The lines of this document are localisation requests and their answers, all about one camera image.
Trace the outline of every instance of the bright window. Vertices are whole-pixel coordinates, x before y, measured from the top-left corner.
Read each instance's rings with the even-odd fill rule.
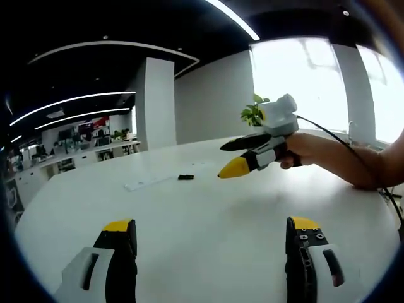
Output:
[[[271,101],[289,93],[297,113],[328,129],[348,131],[341,71],[327,39],[293,38],[251,46],[254,91]],[[314,128],[299,121],[300,128]]]
[[[376,139],[394,142],[404,128],[404,82],[395,65],[373,50],[358,46],[371,84]]]

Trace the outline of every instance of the potted plant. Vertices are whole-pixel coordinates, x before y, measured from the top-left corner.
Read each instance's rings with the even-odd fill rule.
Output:
[[[264,120],[264,113],[259,105],[269,101],[268,98],[262,99],[259,95],[254,94],[254,105],[247,105],[247,108],[242,110],[241,120],[247,122],[249,126],[262,126],[261,121]]]

